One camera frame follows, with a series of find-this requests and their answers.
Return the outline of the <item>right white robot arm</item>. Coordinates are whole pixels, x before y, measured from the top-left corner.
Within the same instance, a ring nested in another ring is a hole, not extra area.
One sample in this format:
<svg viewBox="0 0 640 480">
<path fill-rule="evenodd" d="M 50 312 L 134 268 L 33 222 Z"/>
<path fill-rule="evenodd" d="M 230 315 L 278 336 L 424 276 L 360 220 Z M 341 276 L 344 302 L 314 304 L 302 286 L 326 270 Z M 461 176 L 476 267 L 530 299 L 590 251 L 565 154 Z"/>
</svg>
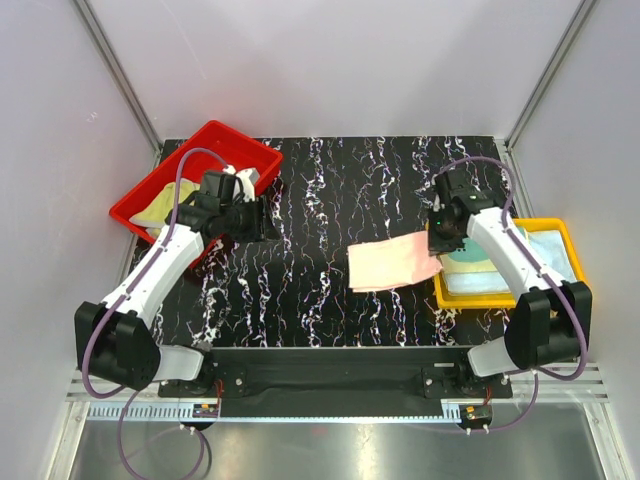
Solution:
<svg viewBox="0 0 640 480">
<path fill-rule="evenodd" d="M 428 244 L 442 257 L 460 250 L 467 239 L 488 256 L 505 280 L 515 308 L 503 336 L 471 348 L 466 364 L 454 371 L 454 384 L 466 396 L 486 389 L 490 377 L 575 359 L 585 369 L 591 323 L 592 292 L 583 281 L 571 282 L 546 264 L 517 229 L 509 209 L 488 190 L 477 190 L 461 170 L 443 170 L 435 178 L 437 207 L 428 214 Z"/>
</svg>

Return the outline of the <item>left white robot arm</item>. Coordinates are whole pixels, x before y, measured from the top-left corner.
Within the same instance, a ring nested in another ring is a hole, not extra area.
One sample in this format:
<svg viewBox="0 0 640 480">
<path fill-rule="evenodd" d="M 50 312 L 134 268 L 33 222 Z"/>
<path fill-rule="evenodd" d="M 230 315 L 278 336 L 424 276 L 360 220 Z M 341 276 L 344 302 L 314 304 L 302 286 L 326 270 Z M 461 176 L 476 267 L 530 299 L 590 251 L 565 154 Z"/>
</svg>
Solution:
<svg viewBox="0 0 640 480">
<path fill-rule="evenodd" d="M 156 242 L 129 276 L 99 303 L 83 302 L 74 316 L 78 368 L 86 391 L 97 377 L 118 390 L 145 389 L 153 382 L 181 381 L 196 396 L 215 386 L 216 372 L 203 351 L 160 345 L 151 326 L 177 280 L 215 240 L 237 243 L 267 238 L 266 202 L 257 195 L 254 168 L 204 174 L 198 190 L 171 209 Z"/>
</svg>

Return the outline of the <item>pastel yellow pink towel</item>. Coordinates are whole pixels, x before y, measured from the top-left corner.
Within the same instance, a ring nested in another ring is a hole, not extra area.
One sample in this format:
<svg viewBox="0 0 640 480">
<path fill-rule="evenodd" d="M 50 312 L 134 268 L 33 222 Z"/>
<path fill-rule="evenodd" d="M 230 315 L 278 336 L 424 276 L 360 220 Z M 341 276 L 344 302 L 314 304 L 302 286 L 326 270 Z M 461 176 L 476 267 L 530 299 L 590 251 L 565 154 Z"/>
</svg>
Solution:
<svg viewBox="0 0 640 480">
<path fill-rule="evenodd" d="M 493 273 L 497 271 L 486 252 L 472 239 L 464 238 L 463 246 L 439 257 L 444 274 Z"/>
</svg>

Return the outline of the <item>grey yellow frog towel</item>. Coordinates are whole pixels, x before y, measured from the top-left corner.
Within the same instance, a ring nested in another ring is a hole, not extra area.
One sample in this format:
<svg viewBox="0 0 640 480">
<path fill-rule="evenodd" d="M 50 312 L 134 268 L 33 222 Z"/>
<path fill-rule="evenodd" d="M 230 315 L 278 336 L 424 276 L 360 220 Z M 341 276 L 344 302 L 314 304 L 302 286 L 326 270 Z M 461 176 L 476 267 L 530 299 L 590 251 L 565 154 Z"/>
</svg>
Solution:
<svg viewBox="0 0 640 480">
<path fill-rule="evenodd" d="M 175 182 L 168 183 L 141 211 L 129 218 L 129 221 L 143 228 L 153 239 L 156 239 L 165 225 L 167 216 L 174 207 L 175 192 L 179 192 L 178 202 L 183 202 L 191 193 L 200 188 L 198 183 L 189 179 L 181 179 L 179 188 Z"/>
</svg>

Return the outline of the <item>light blue towel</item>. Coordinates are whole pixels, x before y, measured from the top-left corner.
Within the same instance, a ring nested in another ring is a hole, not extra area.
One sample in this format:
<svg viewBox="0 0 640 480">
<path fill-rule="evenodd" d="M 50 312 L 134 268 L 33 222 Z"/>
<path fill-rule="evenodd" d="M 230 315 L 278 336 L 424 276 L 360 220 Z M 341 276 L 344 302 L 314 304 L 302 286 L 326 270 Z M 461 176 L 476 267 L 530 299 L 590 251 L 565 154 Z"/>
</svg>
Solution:
<svg viewBox="0 0 640 480">
<path fill-rule="evenodd" d="M 522 227 L 518 230 L 547 265 L 566 280 L 577 280 L 558 230 L 533 232 Z M 442 271 L 442 276 L 454 296 L 509 293 L 508 285 L 498 271 L 471 274 L 444 274 Z"/>
</svg>

